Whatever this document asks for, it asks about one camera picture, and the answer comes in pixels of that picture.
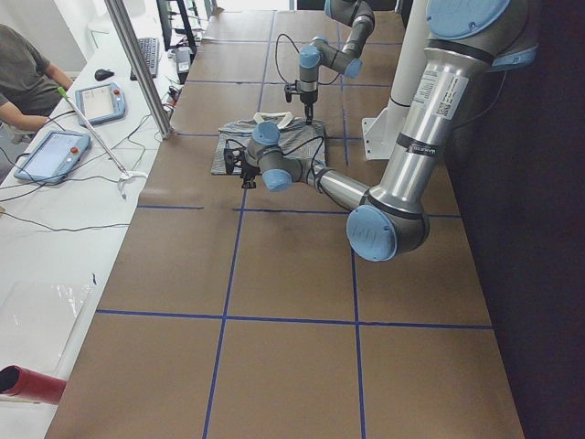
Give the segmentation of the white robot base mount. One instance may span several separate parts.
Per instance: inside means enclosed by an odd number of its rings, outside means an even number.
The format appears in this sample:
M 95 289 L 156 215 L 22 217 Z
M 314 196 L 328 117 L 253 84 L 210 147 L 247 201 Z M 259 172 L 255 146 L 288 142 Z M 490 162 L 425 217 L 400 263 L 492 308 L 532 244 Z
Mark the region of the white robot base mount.
M 414 0 L 410 9 L 388 105 L 377 118 L 364 118 L 362 131 L 366 160 L 387 160 L 406 121 L 426 66 L 424 48 L 429 36 L 427 0 Z

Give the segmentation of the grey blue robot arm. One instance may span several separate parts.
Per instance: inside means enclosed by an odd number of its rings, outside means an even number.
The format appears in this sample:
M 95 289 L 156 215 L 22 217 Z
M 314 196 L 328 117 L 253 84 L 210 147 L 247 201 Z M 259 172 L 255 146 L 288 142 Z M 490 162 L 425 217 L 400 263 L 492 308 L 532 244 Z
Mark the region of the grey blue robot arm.
M 355 78 L 362 68 L 363 48 L 375 29 L 375 15 L 367 1 L 325 1 L 324 12 L 334 21 L 348 26 L 350 34 L 341 48 L 334 47 L 326 38 L 314 37 L 299 52 L 299 79 L 293 84 L 291 93 L 300 96 L 306 124 L 311 124 L 314 118 L 319 69 L 326 67 L 337 74 Z
M 346 236 L 363 259 L 384 262 L 422 245 L 430 224 L 421 204 L 466 91 L 488 71 L 521 68 L 537 52 L 538 1 L 416 1 L 406 25 L 387 107 L 362 122 L 367 155 L 384 158 L 367 186 L 319 162 L 282 151 L 276 124 L 262 121 L 248 143 L 224 151 L 245 188 L 272 192 L 304 182 L 347 209 Z

